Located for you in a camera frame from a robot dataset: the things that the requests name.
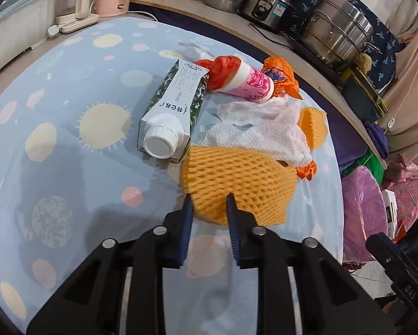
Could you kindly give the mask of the white power plug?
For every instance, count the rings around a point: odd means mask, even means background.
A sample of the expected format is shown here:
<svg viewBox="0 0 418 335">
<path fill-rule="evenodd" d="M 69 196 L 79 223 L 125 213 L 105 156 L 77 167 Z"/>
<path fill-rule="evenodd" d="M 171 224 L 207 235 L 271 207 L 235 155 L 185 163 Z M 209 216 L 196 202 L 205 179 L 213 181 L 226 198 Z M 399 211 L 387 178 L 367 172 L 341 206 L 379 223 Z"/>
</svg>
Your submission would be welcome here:
<svg viewBox="0 0 418 335">
<path fill-rule="evenodd" d="M 52 25 L 47 29 L 47 35 L 49 38 L 54 38 L 60 34 L 60 28 L 58 25 Z"/>
</svg>

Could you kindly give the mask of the large orange foam net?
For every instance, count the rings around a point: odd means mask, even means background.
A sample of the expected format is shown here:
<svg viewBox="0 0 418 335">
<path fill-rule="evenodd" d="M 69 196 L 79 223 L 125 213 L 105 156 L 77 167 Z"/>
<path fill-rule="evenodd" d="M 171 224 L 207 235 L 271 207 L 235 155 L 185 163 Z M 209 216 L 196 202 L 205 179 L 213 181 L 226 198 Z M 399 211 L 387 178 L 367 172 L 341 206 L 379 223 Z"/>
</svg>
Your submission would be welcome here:
<svg viewBox="0 0 418 335">
<path fill-rule="evenodd" d="M 266 154 L 238 148 L 190 147 L 181 165 L 181 185 L 197 217 L 227 225 L 226 197 L 259 225 L 281 225 L 298 183 L 295 168 Z"/>
</svg>

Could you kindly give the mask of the red plastic bag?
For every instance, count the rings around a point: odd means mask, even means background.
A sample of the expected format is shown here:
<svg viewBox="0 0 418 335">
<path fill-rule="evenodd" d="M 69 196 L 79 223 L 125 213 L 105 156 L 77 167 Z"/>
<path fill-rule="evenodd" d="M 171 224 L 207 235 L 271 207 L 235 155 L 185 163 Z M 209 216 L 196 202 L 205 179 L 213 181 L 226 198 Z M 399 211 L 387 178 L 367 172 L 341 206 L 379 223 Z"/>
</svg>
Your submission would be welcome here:
<svg viewBox="0 0 418 335">
<path fill-rule="evenodd" d="M 236 75 L 242 60 L 236 56 L 219 56 L 213 61 L 209 59 L 200 59 L 194 62 L 200 67 L 209 70 L 208 89 L 216 92 L 226 86 Z"/>
</svg>

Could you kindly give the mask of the brown sponge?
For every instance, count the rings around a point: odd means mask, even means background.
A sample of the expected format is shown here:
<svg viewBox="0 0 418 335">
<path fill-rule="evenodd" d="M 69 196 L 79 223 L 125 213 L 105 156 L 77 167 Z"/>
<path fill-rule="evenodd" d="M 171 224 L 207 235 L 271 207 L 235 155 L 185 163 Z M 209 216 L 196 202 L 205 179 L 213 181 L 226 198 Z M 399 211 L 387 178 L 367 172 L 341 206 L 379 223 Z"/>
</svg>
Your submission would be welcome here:
<svg viewBox="0 0 418 335">
<path fill-rule="evenodd" d="M 357 65 L 358 69 L 365 74 L 371 71 L 373 67 L 372 58 L 366 53 L 360 53 L 359 55 L 357 55 L 354 59 L 354 62 Z"/>
</svg>

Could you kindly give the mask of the pink lined trash bin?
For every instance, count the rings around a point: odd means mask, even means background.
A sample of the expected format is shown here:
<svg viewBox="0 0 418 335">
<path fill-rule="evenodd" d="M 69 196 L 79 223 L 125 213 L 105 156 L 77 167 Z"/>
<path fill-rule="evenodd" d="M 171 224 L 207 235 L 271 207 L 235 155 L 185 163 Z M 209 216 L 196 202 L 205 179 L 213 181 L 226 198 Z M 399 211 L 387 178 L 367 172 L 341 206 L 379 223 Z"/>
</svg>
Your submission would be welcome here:
<svg viewBox="0 0 418 335">
<path fill-rule="evenodd" d="M 378 182 L 365 166 L 342 179 L 344 204 L 343 262 L 360 264 L 374 260 L 367 239 L 388 233 L 386 207 Z"/>
</svg>

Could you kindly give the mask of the small orange foam net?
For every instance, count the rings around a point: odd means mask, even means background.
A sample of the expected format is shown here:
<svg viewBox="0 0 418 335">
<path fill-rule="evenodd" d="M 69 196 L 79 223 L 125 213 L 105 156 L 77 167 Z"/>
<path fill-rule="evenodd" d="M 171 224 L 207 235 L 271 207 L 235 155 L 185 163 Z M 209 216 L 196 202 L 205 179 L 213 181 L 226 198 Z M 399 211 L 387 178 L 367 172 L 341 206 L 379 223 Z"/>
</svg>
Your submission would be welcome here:
<svg viewBox="0 0 418 335">
<path fill-rule="evenodd" d="M 298 126 L 305 134 L 308 147 L 311 150 L 321 147 L 328 135 L 326 113 L 314 107 L 301 109 Z"/>
</svg>

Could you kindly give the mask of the silver rice cooker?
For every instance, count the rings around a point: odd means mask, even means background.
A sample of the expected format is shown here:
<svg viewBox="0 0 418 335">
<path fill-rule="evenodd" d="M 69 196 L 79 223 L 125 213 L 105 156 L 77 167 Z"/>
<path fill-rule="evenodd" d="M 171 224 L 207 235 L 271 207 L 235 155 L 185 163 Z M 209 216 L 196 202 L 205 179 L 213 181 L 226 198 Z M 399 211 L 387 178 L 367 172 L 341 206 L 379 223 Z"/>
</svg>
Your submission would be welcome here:
<svg viewBox="0 0 418 335">
<path fill-rule="evenodd" d="M 283 21 L 295 12 L 298 0 L 244 0 L 239 14 L 271 31 L 282 31 Z"/>
</svg>

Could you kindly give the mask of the white electric kettle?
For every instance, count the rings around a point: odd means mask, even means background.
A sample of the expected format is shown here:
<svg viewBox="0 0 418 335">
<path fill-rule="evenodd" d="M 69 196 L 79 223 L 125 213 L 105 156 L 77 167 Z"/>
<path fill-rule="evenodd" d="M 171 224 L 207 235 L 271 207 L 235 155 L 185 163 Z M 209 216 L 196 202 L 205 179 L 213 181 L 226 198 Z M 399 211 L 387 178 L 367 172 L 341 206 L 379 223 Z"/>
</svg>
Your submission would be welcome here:
<svg viewBox="0 0 418 335">
<path fill-rule="evenodd" d="M 62 0 L 60 9 L 67 0 Z M 54 19 L 54 27 L 59 33 L 69 34 L 82 28 L 94 25 L 99 20 L 99 15 L 92 12 L 93 0 L 75 0 L 74 11 L 68 14 L 57 15 Z"/>
</svg>

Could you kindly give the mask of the clear crumpled plastic wrapper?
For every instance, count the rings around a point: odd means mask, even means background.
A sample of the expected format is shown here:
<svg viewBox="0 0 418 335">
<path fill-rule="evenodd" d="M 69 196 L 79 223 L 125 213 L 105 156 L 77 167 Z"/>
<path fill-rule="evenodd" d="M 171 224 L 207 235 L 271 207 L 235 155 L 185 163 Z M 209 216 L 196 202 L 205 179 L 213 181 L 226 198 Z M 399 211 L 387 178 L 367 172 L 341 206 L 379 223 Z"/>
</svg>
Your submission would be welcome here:
<svg viewBox="0 0 418 335">
<path fill-rule="evenodd" d="M 187 61 L 195 62 L 199 60 L 214 61 L 215 56 L 204 49 L 202 46 L 194 44 L 192 42 L 180 42 L 179 53 Z"/>
</svg>

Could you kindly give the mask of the orange plastic bag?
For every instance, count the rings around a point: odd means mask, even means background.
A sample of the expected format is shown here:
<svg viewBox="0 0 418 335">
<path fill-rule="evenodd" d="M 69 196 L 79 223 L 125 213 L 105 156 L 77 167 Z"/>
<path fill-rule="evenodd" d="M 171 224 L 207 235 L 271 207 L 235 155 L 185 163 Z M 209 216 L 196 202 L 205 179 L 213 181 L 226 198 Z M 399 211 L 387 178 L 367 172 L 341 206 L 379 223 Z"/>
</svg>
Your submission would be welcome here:
<svg viewBox="0 0 418 335">
<path fill-rule="evenodd" d="M 270 56 L 263 62 L 261 72 L 274 82 L 272 97 L 289 97 L 302 100 L 299 92 L 299 83 L 295 78 L 291 64 L 286 59 L 278 56 Z"/>
</svg>

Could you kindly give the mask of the large steel steamer pot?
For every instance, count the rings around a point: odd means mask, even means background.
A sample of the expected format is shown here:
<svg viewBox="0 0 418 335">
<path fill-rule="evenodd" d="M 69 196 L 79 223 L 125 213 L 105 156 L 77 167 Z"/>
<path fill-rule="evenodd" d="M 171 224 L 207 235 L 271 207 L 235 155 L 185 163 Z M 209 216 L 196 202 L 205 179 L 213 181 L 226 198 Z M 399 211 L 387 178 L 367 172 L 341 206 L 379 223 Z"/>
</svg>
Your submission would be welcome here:
<svg viewBox="0 0 418 335">
<path fill-rule="evenodd" d="M 373 26 L 364 14 L 347 0 L 322 0 L 314 9 L 304 33 L 334 35 L 338 51 L 350 63 L 365 48 L 380 51 L 371 43 Z"/>
</svg>

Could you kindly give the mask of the green plastic bag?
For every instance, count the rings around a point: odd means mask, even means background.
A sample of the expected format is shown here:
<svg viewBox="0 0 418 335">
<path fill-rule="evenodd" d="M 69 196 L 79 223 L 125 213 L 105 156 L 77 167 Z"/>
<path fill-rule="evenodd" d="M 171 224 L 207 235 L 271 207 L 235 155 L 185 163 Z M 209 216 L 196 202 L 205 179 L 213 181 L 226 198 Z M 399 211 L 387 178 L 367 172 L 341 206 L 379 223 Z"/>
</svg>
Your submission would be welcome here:
<svg viewBox="0 0 418 335">
<path fill-rule="evenodd" d="M 341 171 L 341 178 L 350 175 L 359 166 L 367 167 L 379 185 L 383 183 L 385 169 L 370 148 L 367 149 L 362 157 L 359 157 L 351 165 Z"/>
</svg>

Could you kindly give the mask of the green white milk carton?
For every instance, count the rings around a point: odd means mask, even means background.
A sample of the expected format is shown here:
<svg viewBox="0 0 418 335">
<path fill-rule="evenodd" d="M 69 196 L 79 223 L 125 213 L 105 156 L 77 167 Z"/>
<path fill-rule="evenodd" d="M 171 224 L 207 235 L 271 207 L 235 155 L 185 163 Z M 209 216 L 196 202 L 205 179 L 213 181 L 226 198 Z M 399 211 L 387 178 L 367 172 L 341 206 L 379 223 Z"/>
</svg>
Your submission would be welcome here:
<svg viewBox="0 0 418 335">
<path fill-rule="evenodd" d="M 137 148 L 157 160 L 180 162 L 198 121 L 209 70 L 177 60 L 151 98 L 139 122 Z"/>
</svg>

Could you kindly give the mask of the white foam net wrap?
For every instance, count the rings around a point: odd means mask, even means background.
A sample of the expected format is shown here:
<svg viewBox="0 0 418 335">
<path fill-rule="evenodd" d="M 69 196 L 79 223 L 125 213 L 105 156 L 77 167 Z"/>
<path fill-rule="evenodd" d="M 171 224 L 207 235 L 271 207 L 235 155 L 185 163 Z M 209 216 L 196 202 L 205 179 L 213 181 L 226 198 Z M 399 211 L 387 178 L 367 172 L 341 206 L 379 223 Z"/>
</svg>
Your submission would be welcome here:
<svg viewBox="0 0 418 335">
<path fill-rule="evenodd" d="M 254 150 L 290 166 L 307 166 L 312 156 L 298 125 L 300 113 L 297 100 L 282 97 L 261 104 L 221 104 L 217 108 L 220 121 L 201 132 L 198 144 Z"/>
</svg>

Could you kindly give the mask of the pink white paper cup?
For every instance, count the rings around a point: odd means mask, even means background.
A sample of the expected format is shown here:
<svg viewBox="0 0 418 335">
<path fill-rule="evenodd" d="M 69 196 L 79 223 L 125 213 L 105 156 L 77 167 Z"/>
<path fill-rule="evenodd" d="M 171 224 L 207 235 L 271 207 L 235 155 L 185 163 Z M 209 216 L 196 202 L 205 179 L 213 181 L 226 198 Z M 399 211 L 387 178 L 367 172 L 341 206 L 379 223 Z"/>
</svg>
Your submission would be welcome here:
<svg viewBox="0 0 418 335">
<path fill-rule="evenodd" d="M 239 69 L 219 92 L 256 103 L 264 103 L 274 93 L 274 81 L 260 70 L 241 61 Z"/>
</svg>

